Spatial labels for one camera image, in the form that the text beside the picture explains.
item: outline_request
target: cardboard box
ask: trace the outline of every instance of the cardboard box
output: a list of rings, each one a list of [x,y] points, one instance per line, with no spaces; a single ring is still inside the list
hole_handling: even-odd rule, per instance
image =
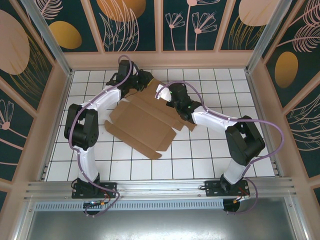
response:
[[[155,99],[161,82],[153,79],[141,92],[130,91],[110,114],[112,121],[105,121],[105,129],[149,159],[162,155],[176,136],[173,128],[180,131],[186,125],[191,131],[195,124],[184,121],[176,110],[166,106],[163,99]]]

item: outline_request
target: white tile floor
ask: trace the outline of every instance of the white tile floor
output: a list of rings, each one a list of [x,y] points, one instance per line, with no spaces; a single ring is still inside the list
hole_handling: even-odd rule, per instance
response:
[[[163,82],[189,81],[202,93],[205,104],[214,111],[232,117],[257,112],[243,69],[153,69],[153,76]],[[60,122],[49,162],[46,181],[72,181],[78,175],[76,156],[64,138],[67,109],[81,104],[99,93],[116,71],[76,71]],[[197,95],[188,87],[193,100]],[[99,113],[99,139],[94,146],[96,166],[103,181],[165,180],[219,178],[231,160],[226,136],[204,126],[193,131],[183,127],[162,157],[150,160],[120,141],[104,128],[104,122],[116,105]],[[248,177],[274,176],[269,158],[257,162],[247,172]]]

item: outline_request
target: enclosure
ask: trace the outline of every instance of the enclosure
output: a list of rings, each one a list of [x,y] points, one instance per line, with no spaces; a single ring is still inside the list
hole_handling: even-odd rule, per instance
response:
[[[0,238],[56,239],[64,226],[60,239],[318,239],[319,16],[319,0],[2,1]],[[199,188],[232,160],[225,134],[173,128],[149,159],[106,130],[114,104],[99,112],[94,153],[121,198],[86,218],[88,199],[70,186],[79,167],[64,136],[68,109],[99,94],[122,55],[164,84],[191,84],[211,110],[281,128],[282,149],[245,174],[257,191],[250,183],[239,212],[259,197],[250,213],[226,214],[222,196]],[[255,124],[262,157],[281,136]]]

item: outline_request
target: yellow circle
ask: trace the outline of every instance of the yellow circle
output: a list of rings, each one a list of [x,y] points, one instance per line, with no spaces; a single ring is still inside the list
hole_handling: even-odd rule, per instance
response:
[[[263,26],[269,22],[279,0],[241,0],[239,18],[248,26]]]
[[[78,30],[66,21],[55,21],[49,26],[59,46],[76,49],[81,46],[82,38]]]
[[[298,72],[298,59],[295,54],[289,51],[282,53],[275,64],[275,82],[285,89],[295,80]]]
[[[21,74],[30,57],[28,35],[9,13],[0,10],[0,69],[12,75]]]
[[[146,0],[96,0],[96,2],[108,18],[117,22],[130,21],[132,19],[130,9],[134,12],[136,18],[139,18],[146,9]]]

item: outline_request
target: purple cable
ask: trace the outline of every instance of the purple cable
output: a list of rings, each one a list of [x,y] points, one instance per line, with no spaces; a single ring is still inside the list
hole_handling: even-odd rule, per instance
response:
[[[86,173],[84,172],[84,170],[83,170],[83,168],[82,168],[82,166],[81,166],[81,163],[80,163],[80,151],[79,151],[77,148],[75,148],[75,147],[72,146],[72,136],[73,136],[73,133],[74,133],[74,130],[75,130],[76,123],[77,123],[77,121],[78,121],[81,113],[82,113],[87,107],[89,107],[90,105],[92,105],[93,103],[95,103],[95,101],[96,101],[97,99],[99,99],[101,96],[103,96],[103,95],[105,95],[107,92],[109,92],[109,91],[111,91],[111,90],[119,87],[121,84],[123,84],[123,83],[129,78],[129,76],[130,76],[130,74],[131,74],[131,71],[132,71],[132,68],[133,68],[133,65],[132,65],[132,62],[131,62],[130,58],[129,58],[127,55],[121,55],[121,56],[118,58],[118,63],[120,63],[120,60],[121,60],[122,57],[125,57],[126,59],[129,60],[130,68],[129,68],[129,72],[128,72],[127,76],[125,76],[125,78],[124,78],[121,82],[119,82],[117,85],[109,88],[108,90],[104,90],[104,91],[100,92],[97,96],[95,96],[92,100],[90,100],[88,104],[86,104],[85,106],[83,106],[83,107],[81,108],[81,110],[77,113],[77,115],[75,116],[74,121],[73,121],[72,126],[71,126],[71,129],[70,129],[70,135],[69,135],[69,139],[68,139],[69,146],[70,146],[70,148],[71,148],[72,150],[74,150],[74,151],[77,152],[77,163],[78,163],[78,167],[79,167],[79,169],[80,169],[80,172],[81,172],[82,175],[84,176],[84,178],[85,178],[90,184],[92,184],[93,186],[95,186],[95,187],[97,187],[97,188],[99,188],[99,189],[101,189],[101,190],[104,190],[104,191],[107,191],[107,192],[110,192],[110,193],[117,194],[116,199],[115,199],[105,210],[100,211],[100,212],[98,212],[98,213],[95,214],[95,215],[89,215],[89,214],[87,213],[88,207],[86,207],[85,210],[84,210],[84,212],[85,212],[85,214],[86,214],[87,217],[92,216],[92,217],[94,218],[94,217],[98,217],[98,216],[104,214],[106,211],[108,211],[108,210],[119,200],[119,198],[120,198],[120,193],[119,193],[118,191],[116,191],[116,190],[108,189],[108,188],[99,186],[98,184],[95,184],[93,181],[91,181],[91,180],[88,178],[88,176],[87,176]]]
[[[281,143],[280,143],[280,145],[278,146],[278,148],[277,148],[275,151],[273,151],[273,152],[271,152],[271,153],[269,153],[269,154],[267,154],[267,155],[265,155],[265,156],[261,156],[261,157],[258,157],[257,159],[251,160],[250,163],[246,166],[246,168],[244,169],[244,171],[243,171],[243,173],[242,173],[242,177],[243,177],[244,179],[246,179],[248,182],[250,182],[250,183],[253,185],[253,187],[254,187],[254,190],[255,190],[255,200],[254,200],[254,204],[253,204],[248,210],[241,211],[241,212],[231,212],[231,211],[230,211],[230,212],[227,212],[227,213],[231,213],[231,214],[246,214],[246,213],[250,212],[250,211],[256,206],[256,204],[257,204],[257,202],[258,202],[258,189],[257,189],[257,186],[254,184],[253,181],[251,181],[249,178],[245,177],[245,174],[246,174],[246,172],[249,170],[249,168],[251,167],[251,165],[254,164],[255,162],[260,161],[260,160],[265,159],[265,158],[268,158],[268,157],[271,157],[271,156],[275,155],[276,153],[278,153],[278,152],[280,151],[280,149],[281,149],[281,148],[283,147],[283,145],[285,144],[285,135],[284,135],[284,132],[280,129],[280,127],[278,127],[276,124],[274,124],[274,123],[272,123],[272,122],[270,122],[270,121],[265,121],[265,120],[260,120],[260,119],[237,119],[237,118],[230,118],[230,117],[225,117],[225,116],[223,116],[223,115],[220,115],[220,114],[218,114],[218,113],[215,113],[215,112],[211,111],[209,108],[207,108],[207,107],[205,106],[204,100],[202,99],[200,93],[194,88],[194,86],[192,86],[190,83],[185,82],[185,81],[172,81],[172,82],[164,85],[164,86],[163,86],[162,88],[160,88],[160,90],[156,93],[155,98],[158,98],[158,95],[160,94],[160,92],[161,92],[164,88],[170,86],[171,84],[175,84],[175,83],[188,85],[190,88],[192,88],[193,91],[194,91],[194,92],[197,94],[197,96],[199,97],[203,109],[206,110],[207,113],[209,113],[209,114],[211,114],[211,115],[213,115],[213,116],[216,116],[216,117],[218,117],[218,118],[221,118],[221,119],[223,119],[223,120],[227,120],[227,121],[230,121],[230,122],[269,124],[269,125],[275,127],[275,128],[279,131],[279,133],[280,133],[280,135],[281,135]]]

